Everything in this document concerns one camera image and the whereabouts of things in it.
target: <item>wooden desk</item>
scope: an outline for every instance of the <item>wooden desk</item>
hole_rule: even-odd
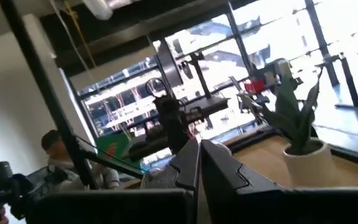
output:
[[[279,136],[268,138],[234,154],[234,157],[266,178],[284,187],[292,185],[290,175],[283,160],[282,151],[287,140]],[[334,156],[338,169],[338,187],[358,186],[358,164]]]

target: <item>gray jacket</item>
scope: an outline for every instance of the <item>gray jacket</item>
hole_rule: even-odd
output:
[[[57,167],[63,170],[68,176],[67,180],[56,186],[56,191],[85,189],[85,186],[82,184],[80,176],[77,174],[72,162],[59,161],[49,158],[48,165],[51,171],[54,170],[54,167]],[[101,175],[96,177],[94,174],[94,177],[97,184],[102,188],[115,189],[119,186],[119,175],[114,169],[104,168]]]

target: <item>desk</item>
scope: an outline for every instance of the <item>desk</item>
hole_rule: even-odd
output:
[[[226,109],[228,107],[227,105],[228,100],[229,98],[219,98],[219,97],[212,97],[209,99],[203,98],[186,105],[185,109],[186,109],[188,122],[194,123],[195,121],[207,118],[211,114]],[[195,111],[193,108],[199,108],[201,110],[201,113]],[[148,144],[145,147],[136,149],[135,152],[132,152],[131,147],[135,143],[142,142],[145,140],[146,140],[145,134],[132,138],[132,140],[130,141],[130,143],[122,153],[122,157],[123,158],[133,157],[134,159],[135,158],[139,159],[168,147],[167,138],[165,136],[162,136],[152,142],[148,142]]]
[[[247,167],[284,187],[292,184],[282,151],[288,142],[280,136],[273,136],[234,154]],[[338,169],[338,187],[358,187],[358,164],[333,156]]]

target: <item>red object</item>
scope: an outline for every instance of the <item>red object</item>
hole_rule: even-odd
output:
[[[265,82],[263,79],[258,78],[255,80],[247,80],[244,82],[244,87],[248,93],[259,94],[265,89]]]

